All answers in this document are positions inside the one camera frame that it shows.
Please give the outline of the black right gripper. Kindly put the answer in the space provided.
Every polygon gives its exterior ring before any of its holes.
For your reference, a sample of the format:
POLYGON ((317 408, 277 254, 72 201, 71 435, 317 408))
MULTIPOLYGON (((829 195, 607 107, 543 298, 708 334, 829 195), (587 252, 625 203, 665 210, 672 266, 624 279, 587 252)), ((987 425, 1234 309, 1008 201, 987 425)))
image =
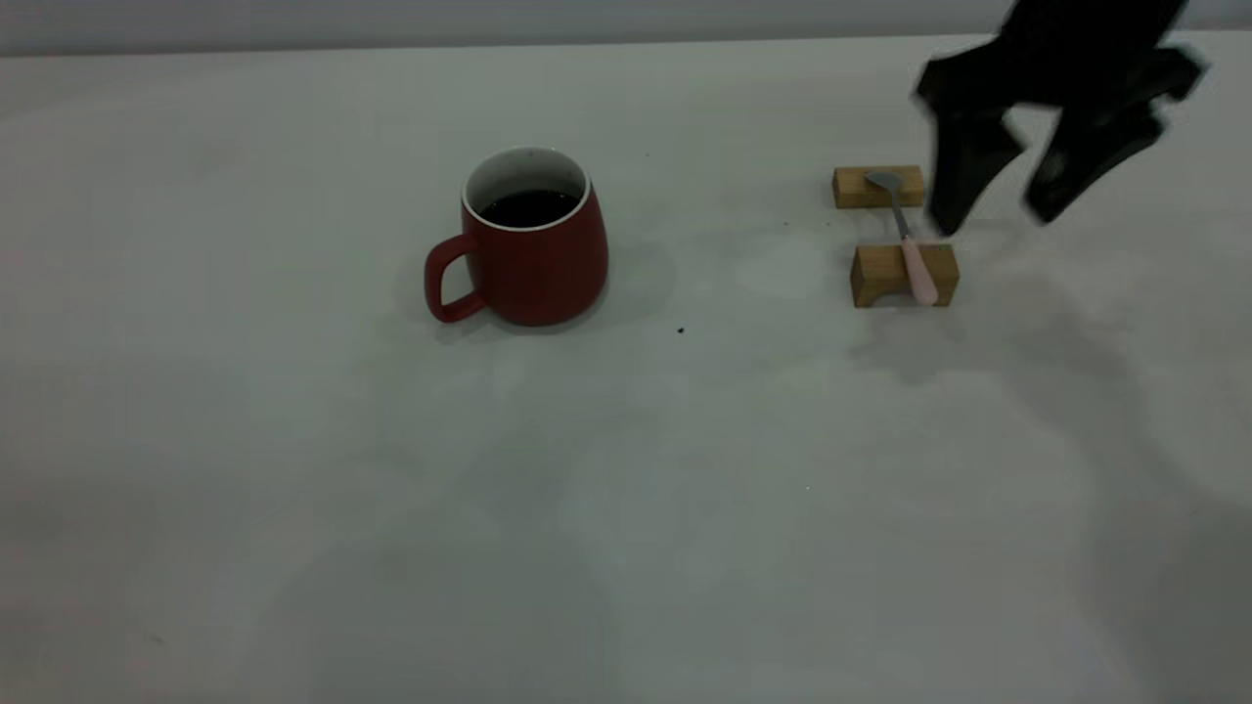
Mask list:
POLYGON ((1156 98, 1189 96, 1206 66, 1166 46, 1182 1, 1018 1, 997 36, 934 58, 916 96, 931 111, 935 159, 926 213, 957 236, 977 200, 1024 152, 1007 108, 1050 108, 1058 122, 1024 204, 1050 224, 1108 172, 1164 134, 1156 98))

